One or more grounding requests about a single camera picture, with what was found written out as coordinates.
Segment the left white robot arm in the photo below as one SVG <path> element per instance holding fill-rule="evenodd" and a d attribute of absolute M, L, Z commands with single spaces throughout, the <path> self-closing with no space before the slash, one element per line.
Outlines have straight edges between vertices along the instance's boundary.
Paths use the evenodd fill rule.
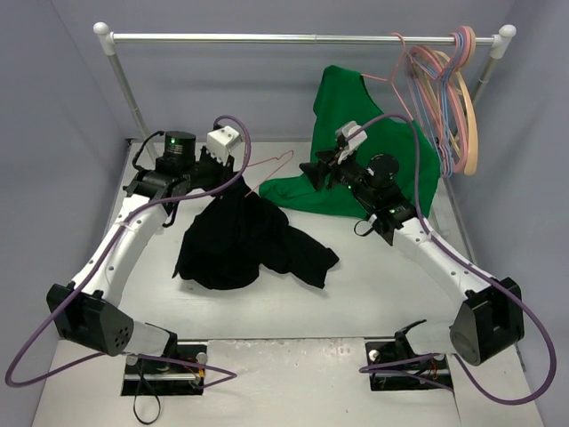
<path fill-rule="evenodd" d="M 216 125 L 197 149 L 192 133 L 160 136 L 163 154 L 151 169 L 135 166 L 119 214 L 91 259 L 67 285 L 52 286 L 46 301 L 60 338 L 109 356 L 146 355 L 146 363 L 164 374 L 177 364 L 178 337 L 122 312 L 124 288 L 149 240 L 173 224 L 180 197 L 224 187 L 234 176 L 231 151 L 242 137 L 229 125 Z"/>

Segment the black t shirt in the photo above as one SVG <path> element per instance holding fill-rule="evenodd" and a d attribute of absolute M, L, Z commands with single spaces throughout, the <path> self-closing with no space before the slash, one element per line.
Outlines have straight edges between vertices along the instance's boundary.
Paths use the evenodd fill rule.
<path fill-rule="evenodd" d="M 239 179 L 186 230 L 173 275 L 225 291 L 249 286 L 263 265 L 322 289 L 327 272 L 339 260 L 331 248 L 291 226 L 279 207 Z"/>

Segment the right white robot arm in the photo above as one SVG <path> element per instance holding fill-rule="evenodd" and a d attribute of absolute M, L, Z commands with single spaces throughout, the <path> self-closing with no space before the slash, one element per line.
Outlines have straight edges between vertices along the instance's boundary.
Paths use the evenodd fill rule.
<path fill-rule="evenodd" d="M 340 153 L 319 151 L 316 162 L 303 163 L 300 169 L 315 190 L 345 187 L 364 208 L 371 230 L 425 271 L 457 310 L 453 320 L 422 319 L 396 331 L 396 361 L 412 367 L 427 353 L 456 353 L 479 366 L 519 342 L 525 335 L 522 309 L 475 275 L 452 246 L 434 240 L 435 232 L 397 186 L 397 160 L 379 154 L 361 166 L 352 157 L 340 160 Z"/>

